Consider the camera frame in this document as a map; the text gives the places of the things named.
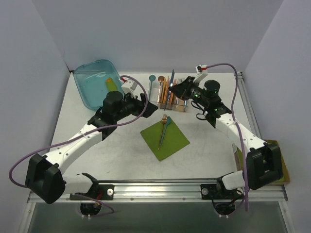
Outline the teal knife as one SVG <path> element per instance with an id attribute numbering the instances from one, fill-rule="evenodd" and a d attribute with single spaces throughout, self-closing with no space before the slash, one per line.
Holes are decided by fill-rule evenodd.
<path id="1" fill-rule="evenodd" d="M 172 75 L 171 75 L 171 78 L 170 78 L 170 84 L 169 84 L 169 87 L 171 87 L 171 86 L 173 85 L 174 75 L 175 75 L 175 71 L 174 71 L 174 69 L 173 69 L 173 70 L 172 70 Z"/>

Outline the copper fork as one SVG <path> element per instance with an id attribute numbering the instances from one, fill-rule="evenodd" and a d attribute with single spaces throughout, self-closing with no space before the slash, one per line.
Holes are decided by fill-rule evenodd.
<path id="1" fill-rule="evenodd" d="M 159 139 L 159 144 L 158 144 L 158 150 L 160 150 L 160 146 L 161 146 L 161 141 L 162 141 L 162 137 L 163 137 L 163 133 L 164 133 L 164 128 L 167 125 L 167 115 L 163 114 L 162 116 L 162 120 L 161 120 L 161 124 L 162 124 L 162 128 L 161 128 L 161 133 L 160 133 L 160 139 Z"/>

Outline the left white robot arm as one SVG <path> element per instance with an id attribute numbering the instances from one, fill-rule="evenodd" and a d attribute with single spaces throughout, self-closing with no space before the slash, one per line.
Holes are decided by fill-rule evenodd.
<path id="1" fill-rule="evenodd" d="M 158 107 L 145 94 L 133 97 L 119 91 L 110 91 L 95 115 L 69 140 L 43 156 L 33 155 L 29 160 L 25 186 L 52 204 L 64 194 L 82 194 L 92 200 L 98 195 L 98 181 L 87 173 L 65 176 L 68 167 L 94 145 L 104 141 L 117 128 L 118 121 L 133 115 L 150 117 Z"/>

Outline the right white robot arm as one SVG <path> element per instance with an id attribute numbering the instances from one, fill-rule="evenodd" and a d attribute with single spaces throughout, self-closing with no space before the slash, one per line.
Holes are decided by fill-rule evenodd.
<path id="1" fill-rule="evenodd" d="M 181 100 L 191 99 L 202 106 L 205 119 L 224 133 L 242 152 L 243 169 L 224 175 L 215 192 L 226 199 L 233 189 L 257 190 L 283 177 L 282 157 L 276 143 L 268 143 L 249 131 L 234 117 L 233 110 L 226 107 L 219 97 L 220 84 L 208 80 L 200 88 L 194 77 L 187 77 L 182 83 L 169 90 Z"/>

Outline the green paper napkin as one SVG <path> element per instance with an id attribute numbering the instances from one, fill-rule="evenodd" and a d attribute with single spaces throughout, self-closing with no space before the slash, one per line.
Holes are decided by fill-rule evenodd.
<path id="1" fill-rule="evenodd" d="M 174 153 L 190 144 L 189 140 L 184 136 L 182 131 L 172 120 L 171 124 L 167 127 L 163 143 L 160 146 L 160 150 L 158 150 L 161 128 L 162 124 L 160 120 L 159 122 L 140 132 L 147 146 L 159 161 L 170 157 Z"/>

